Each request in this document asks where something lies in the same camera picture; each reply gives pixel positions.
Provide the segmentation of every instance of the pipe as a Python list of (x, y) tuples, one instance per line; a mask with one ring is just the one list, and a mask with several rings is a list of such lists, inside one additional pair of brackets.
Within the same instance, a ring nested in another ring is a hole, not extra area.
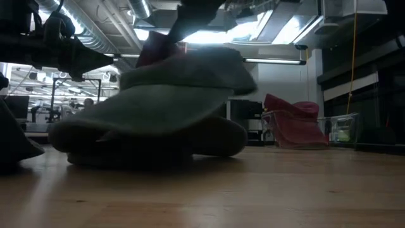
[[(39, 9), (46, 14), (51, 14), (59, 6), (59, 2), (55, 0), (36, 1), (39, 4)], [(114, 46), (74, 0), (65, 0), (61, 12), (65, 15), (69, 14), (84, 28), (84, 32), (81, 35), (84, 35), (85, 39), (79, 38), (84, 46), (100, 53), (119, 52), (118, 48)], [(114, 65), (120, 69), (121, 72), (131, 71), (135, 68), (128, 60), (116, 61)]]
[(108, 5), (108, 8), (111, 10), (111, 12), (117, 17), (117, 19), (121, 22), (121, 26), (128, 32), (129, 36), (132, 38), (132, 40), (136, 43), (138, 46), (139, 50), (142, 50), (142, 43), (140, 42), (139, 38), (135, 34), (134, 28), (131, 28), (127, 21), (122, 17), (120, 11), (118, 8), (111, 2), (111, 0), (104, 0), (104, 2)]
[(118, 21), (115, 20), (114, 16), (111, 14), (111, 12), (107, 9), (106, 5), (104, 4), (103, 0), (98, 0), (98, 3), (100, 5), (100, 8), (107, 14), (108, 18), (113, 22), (113, 25), (118, 29), (118, 31), (121, 33), (121, 35), (124, 37), (124, 39), (129, 43), (131, 48), (138, 49), (137, 44), (132, 40), (128, 34), (122, 29), (122, 26), (118, 24)]
[(146, 19), (152, 14), (152, 6), (149, 0), (127, 0), (129, 8), (138, 19)]

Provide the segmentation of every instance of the desk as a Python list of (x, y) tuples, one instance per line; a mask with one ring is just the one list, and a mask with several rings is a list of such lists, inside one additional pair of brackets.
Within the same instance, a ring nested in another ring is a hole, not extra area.
[(400, 228), (405, 157), (246, 148), (183, 172), (93, 170), (52, 148), (0, 177), (9, 227)]

